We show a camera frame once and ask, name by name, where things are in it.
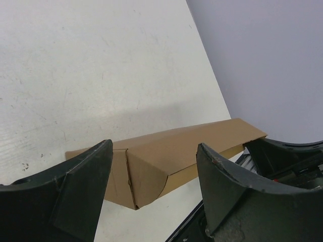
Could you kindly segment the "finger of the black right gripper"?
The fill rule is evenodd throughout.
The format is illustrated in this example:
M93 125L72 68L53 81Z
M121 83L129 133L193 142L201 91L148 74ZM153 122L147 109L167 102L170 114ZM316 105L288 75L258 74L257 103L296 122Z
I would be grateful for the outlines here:
M322 141L306 144L259 138L244 145L259 175L279 179L292 172L296 176L318 170L322 164Z

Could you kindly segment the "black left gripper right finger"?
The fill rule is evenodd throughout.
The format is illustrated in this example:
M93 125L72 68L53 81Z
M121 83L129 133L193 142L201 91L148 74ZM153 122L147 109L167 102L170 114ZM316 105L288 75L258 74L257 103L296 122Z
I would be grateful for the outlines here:
M214 241L322 241L322 190L254 174L204 143L196 163Z

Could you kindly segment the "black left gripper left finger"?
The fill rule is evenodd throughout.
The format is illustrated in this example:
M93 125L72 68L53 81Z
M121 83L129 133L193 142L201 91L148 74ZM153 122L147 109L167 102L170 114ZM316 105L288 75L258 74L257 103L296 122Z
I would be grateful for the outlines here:
M93 241L109 179L113 143L10 185L1 185L1 241Z

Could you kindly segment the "brown cardboard box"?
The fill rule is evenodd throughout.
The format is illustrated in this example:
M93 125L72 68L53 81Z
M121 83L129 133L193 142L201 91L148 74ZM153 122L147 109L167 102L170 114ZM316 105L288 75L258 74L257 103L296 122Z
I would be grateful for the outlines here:
M105 200L138 210L197 178L200 143L229 159L267 134L240 118L177 128L113 143Z

